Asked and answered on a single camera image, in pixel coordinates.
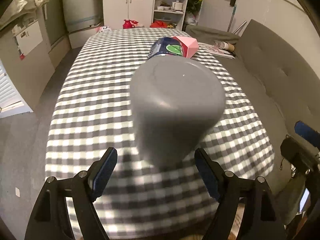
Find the green lime graphic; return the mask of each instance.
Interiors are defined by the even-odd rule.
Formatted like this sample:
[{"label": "green lime graphic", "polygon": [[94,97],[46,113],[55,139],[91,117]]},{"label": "green lime graphic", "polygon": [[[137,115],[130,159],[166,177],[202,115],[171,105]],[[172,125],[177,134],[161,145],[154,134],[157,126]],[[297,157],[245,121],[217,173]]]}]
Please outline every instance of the green lime graphic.
[{"label": "green lime graphic", "polygon": [[177,54],[179,56],[182,56],[181,53],[181,46],[179,45],[167,45],[166,49],[170,51],[171,53]]}]

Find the black and white checkered cloth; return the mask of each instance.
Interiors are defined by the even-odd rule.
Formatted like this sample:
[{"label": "black and white checkered cloth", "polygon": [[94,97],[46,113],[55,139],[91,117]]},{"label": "black and white checkered cloth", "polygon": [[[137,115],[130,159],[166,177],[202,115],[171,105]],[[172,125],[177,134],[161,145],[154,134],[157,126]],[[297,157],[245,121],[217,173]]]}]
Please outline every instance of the black and white checkered cloth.
[{"label": "black and white checkered cloth", "polygon": [[[118,163],[105,193],[94,203],[113,239],[151,236],[200,222],[216,210],[191,152],[174,167],[158,169],[143,161],[135,147],[129,83],[151,45],[164,36],[188,36],[168,29],[130,29],[99,33],[86,42],[61,88],[52,116],[46,176],[71,178],[87,170],[108,147]],[[199,143],[212,160],[243,178],[266,176],[274,152],[250,101],[226,69],[201,48],[194,60],[212,70],[226,92],[222,120]],[[80,228],[72,199],[71,225]]]}]

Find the white louvered vent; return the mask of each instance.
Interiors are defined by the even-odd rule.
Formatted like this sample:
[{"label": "white louvered vent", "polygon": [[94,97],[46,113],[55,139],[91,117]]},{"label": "white louvered vent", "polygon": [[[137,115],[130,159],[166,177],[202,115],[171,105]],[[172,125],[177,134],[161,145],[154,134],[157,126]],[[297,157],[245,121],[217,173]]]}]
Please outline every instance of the white louvered vent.
[{"label": "white louvered vent", "polygon": [[1,109],[15,104],[20,101],[19,95],[16,90],[13,89],[10,82],[7,79],[6,73],[0,67],[0,112]]}]

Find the can label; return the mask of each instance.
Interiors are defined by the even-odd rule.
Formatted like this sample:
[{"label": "can label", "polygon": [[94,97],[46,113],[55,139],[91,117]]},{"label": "can label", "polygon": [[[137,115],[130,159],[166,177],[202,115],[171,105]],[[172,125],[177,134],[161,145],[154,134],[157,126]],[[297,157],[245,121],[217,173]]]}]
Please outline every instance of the can label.
[{"label": "can label", "polygon": [[183,56],[182,50],[180,41],[170,37],[160,38],[151,46],[148,59],[157,55]]}]

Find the magazine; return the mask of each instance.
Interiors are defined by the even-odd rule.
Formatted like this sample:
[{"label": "magazine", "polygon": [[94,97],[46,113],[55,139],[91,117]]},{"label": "magazine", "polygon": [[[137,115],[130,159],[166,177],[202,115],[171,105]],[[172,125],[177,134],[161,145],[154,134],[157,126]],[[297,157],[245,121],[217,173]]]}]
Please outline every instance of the magazine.
[{"label": "magazine", "polygon": [[221,57],[235,58],[230,52],[228,52],[224,49],[219,49],[215,45],[210,45],[210,44],[206,44],[206,43],[202,43],[202,42],[199,42],[199,45],[202,45],[207,50],[207,52],[209,52],[211,54],[221,56]]}]

